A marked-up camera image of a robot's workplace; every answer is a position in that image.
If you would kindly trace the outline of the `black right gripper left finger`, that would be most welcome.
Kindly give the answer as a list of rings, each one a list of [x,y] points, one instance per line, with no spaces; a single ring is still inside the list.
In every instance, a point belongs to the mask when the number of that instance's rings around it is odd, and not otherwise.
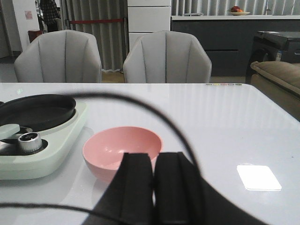
[[[146,153],[124,154],[110,185],[94,207],[107,218],[89,215],[84,225],[151,225],[153,174]]]

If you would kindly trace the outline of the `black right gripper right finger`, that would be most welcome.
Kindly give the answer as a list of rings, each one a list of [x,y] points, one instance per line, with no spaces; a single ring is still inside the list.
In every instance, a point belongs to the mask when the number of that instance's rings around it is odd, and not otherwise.
[[[159,154],[154,172],[156,225],[262,225],[223,197],[182,152]]]

